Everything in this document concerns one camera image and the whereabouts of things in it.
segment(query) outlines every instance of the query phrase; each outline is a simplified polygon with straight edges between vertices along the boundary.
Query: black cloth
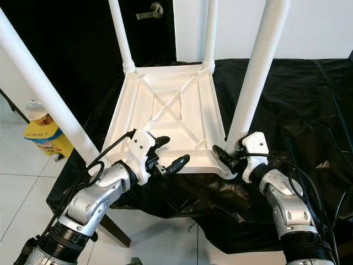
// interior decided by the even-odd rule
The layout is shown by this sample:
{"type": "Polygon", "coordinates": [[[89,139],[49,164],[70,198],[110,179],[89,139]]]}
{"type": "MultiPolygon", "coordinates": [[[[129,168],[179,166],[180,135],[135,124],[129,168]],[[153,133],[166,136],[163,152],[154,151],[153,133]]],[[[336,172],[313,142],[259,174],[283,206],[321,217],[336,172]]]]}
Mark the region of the black cloth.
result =
{"type": "MultiPolygon", "coordinates": [[[[247,59],[216,61],[213,80],[226,134],[247,65],[247,59]]],[[[87,122],[85,129],[98,149],[123,80],[121,73],[87,122]]],[[[335,227],[338,243],[352,239],[353,231],[352,100],[353,65],[349,59],[274,60],[250,128],[250,133],[265,133],[271,154],[310,174],[331,220],[346,192],[335,227]]],[[[269,161],[284,174],[297,173],[280,161],[269,161]]],[[[74,152],[47,198],[52,210],[83,169],[84,162],[74,152]]],[[[310,197],[310,189],[303,186],[310,197]]],[[[133,186],[112,208],[141,209],[162,218],[190,216],[225,253],[280,249],[269,204],[241,178],[226,181],[214,174],[150,178],[146,185],[133,186]]]]}

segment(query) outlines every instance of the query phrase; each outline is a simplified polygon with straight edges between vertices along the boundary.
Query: wire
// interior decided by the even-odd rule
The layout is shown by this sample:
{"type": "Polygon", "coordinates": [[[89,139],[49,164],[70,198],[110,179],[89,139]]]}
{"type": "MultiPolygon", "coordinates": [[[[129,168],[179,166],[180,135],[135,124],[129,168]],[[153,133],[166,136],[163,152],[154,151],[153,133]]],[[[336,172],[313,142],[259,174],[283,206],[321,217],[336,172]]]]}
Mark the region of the wire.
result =
{"type": "Polygon", "coordinates": [[[116,145],[118,145],[123,139],[126,137],[132,138],[133,135],[135,134],[136,129],[133,129],[132,131],[127,132],[124,134],[122,137],[117,139],[115,142],[113,142],[109,147],[107,147],[102,153],[99,154],[90,164],[89,166],[85,169],[85,171],[88,173],[88,171],[97,166],[100,165],[99,171],[97,175],[94,177],[92,181],[89,181],[89,179],[82,179],[82,178],[77,178],[71,188],[68,190],[67,195],[62,199],[61,204],[57,208],[57,210],[54,212],[53,217],[50,219],[48,225],[45,227],[43,233],[38,237],[36,245],[39,245],[46,234],[49,232],[49,229],[51,228],[52,224],[54,221],[63,213],[65,210],[66,206],[68,203],[70,203],[71,199],[74,197],[74,195],[81,189],[87,188],[92,186],[101,176],[104,170],[104,162],[99,161],[104,155],[106,155],[111,149],[113,149],[116,145]]]}
{"type": "Polygon", "coordinates": [[[340,208],[341,208],[341,205],[342,205],[342,202],[344,200],[344,197],[346,196],[346,193],[347,191],[345,190],[341,196],[341,199],[340,199],[340,202],[338,203],[337,205],[337,208],[336,208],[336,213],[335,213],[335,218],[333,219],[333,222],[332,222],[332,229],[335,227],[336,225],[336,220],[337,220],[337,217],[338,217],[338,212],[340,211],[340,208]]]}
{"type": "MultiPolygon", "coordinates": [[[[331,241],[332,241],[332,244],[334,245],[334,254],[335,254],[335,258],[334,258],[334,261],[337,265],[339,265],[339,257],[338,257],[338,252],[337,252],[337,246],[335,245],[335,235],[333,233],[333,229],[332,227],[330,226],[330,223],[328,221],[328,217],[327,217],[327,214],[326,212],[324,211],[324,204],[322,202],[322,199],[321,199],[321,196],[314,184],[314,182],[312,181],[312,179],[310,178],[310,176],[304,171],[302,170],[301,168],[299,168],[296,164],[290,162],[290,161],[287,161],[281,157],[277,157],[277,156],[274,156],[274,155],[270,155],[270,154],[264,154],[264,153],[245,153],[244,154],[245,157],[248,157],[248,156],[261,156],[261,157],[269,157],[269,158],[273,158],[273,159],[276,159],[276,160],[279,160],[279,161],[282,161],[290,166],[292,166],[293,168],[297,169],[304,177],[305,179],[308,181],[308,183],[310,184],[311,188],[312,188],[312,191],[314,192],[314,195],[315,195],[315,200],[317,201],[317,206],[318,206],[318,210],[319,210],[319,214],[321,217],[323,217],[323,220],[321,219],[321,221],[324,221],[327,226],[328,226],[328,234],[329,236],[331,237],[331,241]]],[[[292,187],[292,189],[295,191],[295,193],[298,195],[299,192],[296,190],[296,187],[293,185],[293,182],[290,181],[290,185],[292,187]]]]}
{"type": "Polygon", "coordinates": [[[192,225],[189,226],[189,228],[188,228],[188,232],[189,232],[189,233],[191,233],[191,228],[192,228],[194,225],[196,225],[196,224],[197,224],[197,222],[194,222],[192,225]]]}
{"type": "MultiPolygon", "coordinates": [[[[294,193],[295,193],[299,198],[301,198],[302,201],[303,201],[305,204],[307,204],[307,205],[309,206],[309,197],[308,197],[308,195],[306,195],[307,198],[304,197],[304,189],[303,189],[303,196],[302,196],[301,194],[299,194],[299,192],[297,191],[296,187],[294,186],[292,174],[290,174],[290,175],[288,176],[288,180],[289,180],[289,183],[290,183],[291,188],[293,189],[294,193]]],[[[315,205],[315,206],[317,207],[319,202],[317,201],[317,199],[315,199],[315,202],[316,202],[316,205],[315,205]]],[[[325,227],[324,227],[324,224],[323,224],[323,222],[322,222],[322,220],[324,220],[324,216],[323,216],[323,213],[322,213],[322,212],[323,212],[323,209],[319,210],[319,220],[320,220],[320,222],[317,224],[317,226],[318,226],[318,229],[319,229],[319,231],[320,231],[320,235],[321,235],[321,237],[322,237],[322,240],[325,241],[325,240],[326,240],[326,236],[325,236],[325,227]]]]}
{"type": "Polygon", "coordinates": [[[336,94],[335,94],[335,93],[332,93],[331,96],[332,96],[333,103],[334,103],[334,105],[335,105],[335,107],[336,107],[336,110],[337,110],[337,112],[338,112],[338,117],[340,118],[343,131],[344,131],[344,133],[345,133],[345,135],[346,135],[346,138],[347,138],[347,141],[348,141],[348,146],[349,146],[349,148],[350,148],[350,150],[351,150],[351,153],[353,153],[353,143],[352,143],[352,139],[351,139],[351,137],[350,137],[350,133],[349,133],[349,131],[348,131],[348,127],[347,127],[346,121],[345,121],[345,119],[344,119],[344,117],[343,117],[343,115],[342,115],[340,106],[339,106],[339,104],[338,104],[338,102],[337,102],[336,94]]]}
{"type": "Polygon", "coordinates": [[[339,147],[335,136],[333,135],[332,129],[331,128],[327,128],[327,131],[333,141],[334,146],[336,147],[337,151],[339,151],[339,153],[341,154],[343,160],[346,162],[346,164],[348,165],[348,167],[353,171],[353,166],[351,165],[351,163],[348,161],[348,159],[346,158],[346,156],[343,154],[341,148],[339,147]]]}

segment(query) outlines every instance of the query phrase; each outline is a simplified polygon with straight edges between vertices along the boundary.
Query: white tile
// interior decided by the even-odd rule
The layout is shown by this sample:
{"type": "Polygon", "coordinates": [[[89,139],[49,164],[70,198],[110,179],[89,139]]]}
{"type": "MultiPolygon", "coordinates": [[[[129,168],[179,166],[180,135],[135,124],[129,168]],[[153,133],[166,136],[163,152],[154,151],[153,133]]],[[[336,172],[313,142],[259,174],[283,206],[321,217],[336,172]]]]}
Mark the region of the white tile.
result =
{"type": "Polygon", "coordinates": [[[196,265],[197,233],[188,233],[191,219],[161,219],[139,210],[111,210],[109,216],[131,238],[131,246],[120,246],[100,230],[89,265],[126,265],[132,257],[143,264],[196,265]]]}
{"type": "Polygon", "coordinates": [[[1,240],[0,264],[13,264],[27,239],[41,234],[52,217],[45,202],[55,178],[38,178],[1,240]]]}
{"type": "Polygon", "coordinates": [[[48,164],[46,164],[45,168],[43,169],[42,173],[40,174],[43,177],[55,177],[57,178],[62,169],[64,168],[67,159],[63,158],[58,162],[55,162],[57,155],[51,155],[48,164]]]}
{"type": "Polygon", "coordinates": [[[0,95],[0,123],[26,123],[18,112],[13,112],[6,99],[0,95]]]}
{"type": "Polygon", "coordinates": [[[86,247],[84,248],[84,250],[81,252],[81,254],[79,255],[78,259],[77,259],[77,263],[78,265],[87,265],[88,264],[88,260],[90,257],[90,254],[92,252],[94,243],[92,240],[88,240],[86,247]]]}
{"type": "Polygon", "coordinates": [[[37,177],[0,174],[0,239],[37,177]]]}
{"type": "Polygon", "coordinates": [[[5,136],[11,127],[12,124],[0,123],[0,140],[5,136]]]}
{"type": "Polygon", "coordinates": [[[282,251],[225,254],[212,245],[199,227],[199,265],[286,264],[282,251]]]}
{"type": "Polygon", "coordinates": [[[49,157],[23,138],[27,124],[15,124],[0,140],[0,173],[38,176],[49,157]]]}

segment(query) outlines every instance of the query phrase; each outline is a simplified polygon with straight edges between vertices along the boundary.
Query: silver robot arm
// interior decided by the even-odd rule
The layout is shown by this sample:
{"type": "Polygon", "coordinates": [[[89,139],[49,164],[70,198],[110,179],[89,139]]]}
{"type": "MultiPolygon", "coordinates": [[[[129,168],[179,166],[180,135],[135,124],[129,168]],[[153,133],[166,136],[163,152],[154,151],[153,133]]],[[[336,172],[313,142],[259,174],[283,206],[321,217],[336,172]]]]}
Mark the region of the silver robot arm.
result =
{"type": "Polygon", "coordinates": [[[308,206],[298,196],[303,190],[298,182],[268,166],[267,157],[246,153],[269,153],[263,133],[256,132],[240,141],[237,158],[230,157],[218,146],[213,150],[230,170],[245,164],[242,179],[258,187],[269,204],[288,265],[333,265],[329,251],[322,243],[308,206]]]}
{"type": "Polygon", "coordinates": [[[78,256],[85,248],[87,241],[95,236],[96,228],[113,202],[117,201],[124,192],[130,190],[133,184],[147,183],[151,174],[161,176],[174,174],[189,161],[190,156],[185,155],[167,168],[157,163],[159,157],[155,150],[169,140],[166,136],[154,138],[144,130],[134,132],[129,143],[126,161],[118,161],[104,169],[96,182],[77,192],[58,218],[57,223],[35,245],[28,259],[24,254],[26,247],[28,249],[25,245],[19,259],[14,264],[77,264],[78,256]]]}

